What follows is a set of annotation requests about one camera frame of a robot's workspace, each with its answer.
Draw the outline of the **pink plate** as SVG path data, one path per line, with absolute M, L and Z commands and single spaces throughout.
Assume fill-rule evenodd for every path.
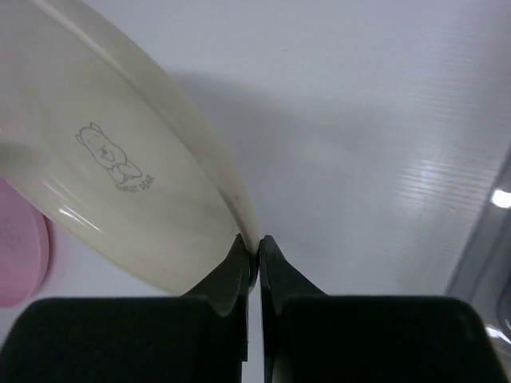
M 44 215 L 1 180 L 1 307 L 31 298 L 50 260 Z

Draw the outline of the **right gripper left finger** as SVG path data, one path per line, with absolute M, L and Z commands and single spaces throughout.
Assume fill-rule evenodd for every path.
M 1 349 L 4 382 L 239 382 L 248 358 L 251 258 L 226 259 L 180 297 L 45 298 Z

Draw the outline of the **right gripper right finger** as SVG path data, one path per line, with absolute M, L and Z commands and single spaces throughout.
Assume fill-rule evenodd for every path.
M 446 296 L 329 295 L 259 244 L 267 382 L 504 382 L 476 311 Z

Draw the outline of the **cream plate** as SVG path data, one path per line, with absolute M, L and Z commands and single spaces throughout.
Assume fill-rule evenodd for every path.
M 259 246 L 228 149 L 183 89 L 81 1 L 1 4 L 1 175 L 117 267 L 174 294 Z

